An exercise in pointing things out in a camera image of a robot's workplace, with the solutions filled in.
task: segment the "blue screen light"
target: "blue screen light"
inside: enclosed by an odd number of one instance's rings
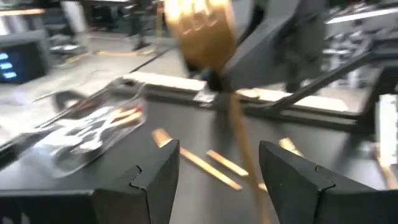
[[[5,60],[5,59],[8,59],[8,54],[0,53],[0,60]]]
[[[0,53],[0,71],[5,79],[17,77],[7,53]]]
[[[3,73],[4,78],[15,78],[17,74],[15,72],[5,72]]]
[[[6,62],[6,63],[0,63],[0,68],[1,68],[1,70],[10,69],[10,68],[12,68],[12,64],[11,64],[11,63],[9,63],[9,62]]]

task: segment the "black tabletop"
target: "black tabletop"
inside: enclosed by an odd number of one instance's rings
[[[260,140],[278,143],[279,139],[288,137],[307,159],[370,187],[384,188],[365,137],[257,118],[246,118],[245,123],[257,161]],[[181,157],[180,178],[170,223],[256,223],[254,202],[245,180],[206,157],[206,152],[212,149],[238,165],[242,164],[228,117],[223,113],[151,101],[146,123],[127,137],[123,143],[125,149],[118,149],[119,152],[111,149],[86,169],[93,169],[102,161],[123,166],[128,163],[129,156],[134,155],[133,150],[145,151],[146,146],[154,145],[151,132],[157,128],[164,128],[173,138],[180,140],[181,146],[243,186],[241,191],[235,191]],[[76,178],[99,179],[87,177],[85,173],[84,170],[79,171]],[[62,187],[63,184],[60,180],[44,177],[38,170],[19,161],[0,171],[0,190],[47,189]],[[266,193],[264,200],[269,202]],[[269,210],[272,222],[278,223],[272,207]]]

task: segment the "plastic bag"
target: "plastic bag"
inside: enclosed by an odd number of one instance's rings
[[[60,119],[21,154],[53,177],[70,175],[106,152],[146,121],[146,101],[138,94],[123,104],[103,106],[82,119]]]

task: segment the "gold spoon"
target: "gold spoon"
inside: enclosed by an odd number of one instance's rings
[[[165,0],[165,16],[170,33],[190,64],[210,68],[220,75],[236,50],[234,17],[230,0]],[[229,95],[229,115],[239,144],[248,182],[256,201],[261,223],[270,223],[265,200],[258,187],[252,150],[243,125],[237,94]]]

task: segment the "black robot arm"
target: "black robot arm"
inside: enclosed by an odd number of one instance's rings
[[[377,224],[398,220],[396,190],[377,191],[270,142],[260,143],[259,159],[281,224]]]
[[[326,1],[259,1],[266,9],[255,4],[251,23],[224,68],[232,89],[318,77]],[[218,82],[210,72],[209,87],[219,86]]]

